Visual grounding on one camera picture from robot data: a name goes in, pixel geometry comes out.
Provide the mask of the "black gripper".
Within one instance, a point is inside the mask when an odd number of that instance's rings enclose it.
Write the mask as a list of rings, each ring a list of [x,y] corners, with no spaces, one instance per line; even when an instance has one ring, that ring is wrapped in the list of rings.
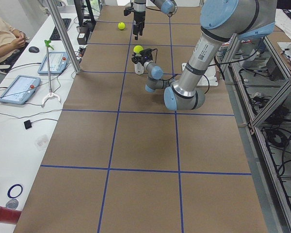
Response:
[[[134,11],[133,35],[135,40],[138,40],[138,35],[143,35],[145,16],[145,11]]]
[[[132,55],[131,60],[132,60],[132,62],[133,62],[134,64],[138,64],[138,63],[140,63],[140,64],[144,65],[145,62],[151,60],[151,56],[148,56],[148,55],[141,55],[141,56]]]

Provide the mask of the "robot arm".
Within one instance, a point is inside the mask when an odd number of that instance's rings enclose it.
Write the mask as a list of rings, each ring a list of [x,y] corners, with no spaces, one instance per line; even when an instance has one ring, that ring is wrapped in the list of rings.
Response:
[[[269,35],[275,27],[275,0],[208,0],[200,15],[201,36],[178,80],[163,80],[162,69],[153,61],[151,49],[134,51],[132,62],[148,72],[145,89],[164,89],[167,109],[193,110],[205,102],[196,86],[221,45],[233,34],[240,40]]]
[[[178,6],[174,0],[151,0],[158,9],[171,17],[177,12]],[[146,19],[146,0],[135,0],[133,3],[133,35],[138,40],[143,35]]]

